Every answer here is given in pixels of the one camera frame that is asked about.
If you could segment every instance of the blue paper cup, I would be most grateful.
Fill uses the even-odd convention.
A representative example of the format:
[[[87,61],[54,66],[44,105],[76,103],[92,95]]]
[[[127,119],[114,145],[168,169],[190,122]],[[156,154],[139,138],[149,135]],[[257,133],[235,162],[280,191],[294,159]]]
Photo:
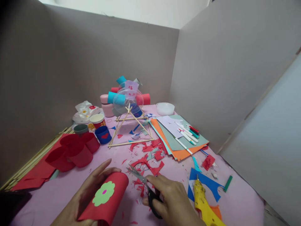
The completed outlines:
[[[109,129],[106,126],[101,126],[95,130],[95,135],[101,144],[109,143],[112,140]]]
[[[131,111],[136,112],[136,113],[133,114],[133,115],[134,115],[136,118],[139,118],[139,117],[142,115],[142,111],[141,111],[139,105],[136,104],[136,103],[132,103],[130,106],[132,107],[132,110],[131,110]]]

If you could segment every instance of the blue cup with heart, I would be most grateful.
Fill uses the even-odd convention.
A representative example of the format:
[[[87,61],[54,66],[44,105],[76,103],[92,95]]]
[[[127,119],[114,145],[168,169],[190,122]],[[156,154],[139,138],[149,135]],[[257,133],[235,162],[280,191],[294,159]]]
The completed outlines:
[[[109,129],[106,126],[101,126],[95,130],[95,135],[101,144],[109,143],[112,140]]]

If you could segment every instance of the white bowl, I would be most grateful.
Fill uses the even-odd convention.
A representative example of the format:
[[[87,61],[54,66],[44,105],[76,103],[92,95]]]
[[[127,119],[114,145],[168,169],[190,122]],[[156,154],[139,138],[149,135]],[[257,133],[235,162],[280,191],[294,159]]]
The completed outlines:
[[[161,116],[173,115],[175,106],[170,103],[157,103],[157,113]]]

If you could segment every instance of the yellow glue gun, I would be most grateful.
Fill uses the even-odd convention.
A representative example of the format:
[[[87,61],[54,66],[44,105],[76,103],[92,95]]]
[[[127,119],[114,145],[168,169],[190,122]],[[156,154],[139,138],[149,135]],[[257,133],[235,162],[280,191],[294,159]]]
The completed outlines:
[[[202,212],[202,220],[207,226],[226,226],[209,206],[205,188],[199,179],[195,180],[194,183],[194,207]]]

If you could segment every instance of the right hand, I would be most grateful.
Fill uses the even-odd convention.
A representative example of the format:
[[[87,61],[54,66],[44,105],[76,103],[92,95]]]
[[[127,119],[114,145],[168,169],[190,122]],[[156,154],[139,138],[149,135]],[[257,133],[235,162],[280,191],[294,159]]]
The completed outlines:
[[[206,226],[195,213],[182,183],[162,175],[148,175],[146,178],[164,198],[163,203],[154,199],[153,206],[169,226]],[[144,198],[142,203],[149,206],[148,198]]]

